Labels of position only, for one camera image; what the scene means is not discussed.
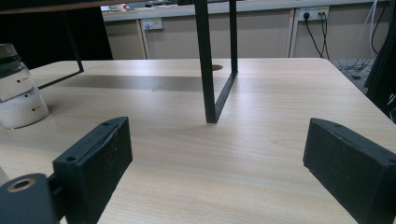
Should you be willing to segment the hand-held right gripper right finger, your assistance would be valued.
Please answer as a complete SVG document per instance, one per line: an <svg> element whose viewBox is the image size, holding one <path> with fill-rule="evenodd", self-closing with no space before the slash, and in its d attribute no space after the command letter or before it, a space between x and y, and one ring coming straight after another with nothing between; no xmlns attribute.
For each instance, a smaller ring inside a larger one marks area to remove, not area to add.
<svg viewBox="0 0 396 224"><path fill-rule="evenodd" d="M395 153L341 124L312 118L303 162L359 224L393 224Z"/></svg>

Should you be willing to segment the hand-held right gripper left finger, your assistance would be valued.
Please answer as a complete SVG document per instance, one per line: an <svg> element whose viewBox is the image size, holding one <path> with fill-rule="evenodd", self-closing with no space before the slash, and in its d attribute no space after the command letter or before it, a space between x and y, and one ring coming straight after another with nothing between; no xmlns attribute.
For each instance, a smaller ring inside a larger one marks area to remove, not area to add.
<svg viewBox="0 0 396 224"><path fill-rule="evenodd" d="M96 224L133 160L129 119L107 120L78 140L53 164L68 201L69 224Z"/></svg>

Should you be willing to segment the glass jar with metal lid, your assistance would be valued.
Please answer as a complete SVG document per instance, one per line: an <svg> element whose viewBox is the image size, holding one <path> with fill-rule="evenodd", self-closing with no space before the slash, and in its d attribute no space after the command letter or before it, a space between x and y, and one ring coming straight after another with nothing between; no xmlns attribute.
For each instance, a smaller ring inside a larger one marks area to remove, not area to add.
<svg viewBox="0 0 396 224"><path fill-rule="evenodd" d="M17 129L48 114L33 77L14 46L0 44L0 126Z"/></svg>

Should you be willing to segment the black metal shelf rack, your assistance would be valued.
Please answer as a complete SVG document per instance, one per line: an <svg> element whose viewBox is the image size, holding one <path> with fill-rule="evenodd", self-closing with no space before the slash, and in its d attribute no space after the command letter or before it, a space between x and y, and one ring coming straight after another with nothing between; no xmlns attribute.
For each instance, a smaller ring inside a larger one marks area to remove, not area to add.
<svg viewBox="0 0 396 224"><path fill-rule="evenodd" d="M88 7L111 6L143 0L0 0L0 14L37 13L66 11ZM205 103L205 120L217 123L229 92L238 74L236 0L229 3L231 74L229 75L218 99L214 94L213 62L209 31L209 9L207 0L193 0L197 27L198 47Z"/></svg>

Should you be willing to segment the black curtain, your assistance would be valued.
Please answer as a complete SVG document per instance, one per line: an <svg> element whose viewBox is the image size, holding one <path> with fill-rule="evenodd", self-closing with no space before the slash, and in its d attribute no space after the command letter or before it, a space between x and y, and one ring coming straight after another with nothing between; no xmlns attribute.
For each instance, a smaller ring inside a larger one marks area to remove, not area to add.
<svg viewBox="0 0 396 224"><path fill-rule="evenodd" d="M59 61L74 61L63 24L67 19L82 61L112 60L99 7L61 12L0 15L0 44L11 43L29 69Z"/></svg>
<svg viewBox="0 0 396 224"><path fill-rule="evenodd" d="M396 0L390 0L389 31L364 86L371 102L396 121Z"/></svg>

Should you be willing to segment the white wall socket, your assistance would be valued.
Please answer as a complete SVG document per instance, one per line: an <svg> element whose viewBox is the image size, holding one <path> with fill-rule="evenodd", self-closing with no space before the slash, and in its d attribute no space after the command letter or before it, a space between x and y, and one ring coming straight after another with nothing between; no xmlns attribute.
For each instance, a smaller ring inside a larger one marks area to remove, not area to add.
<svg viewBox="0 0 396 224"><path fill-rule="evenodd" d="M144 30L161 30L163 28L161 18L143 19L141 23Z"/></svg>
<svg viewBox="0 0 396 224"><path fill-rule="evenodd" d="M299 10L298 21L320 21L328 18L329 6L302 7Z"/></svg>

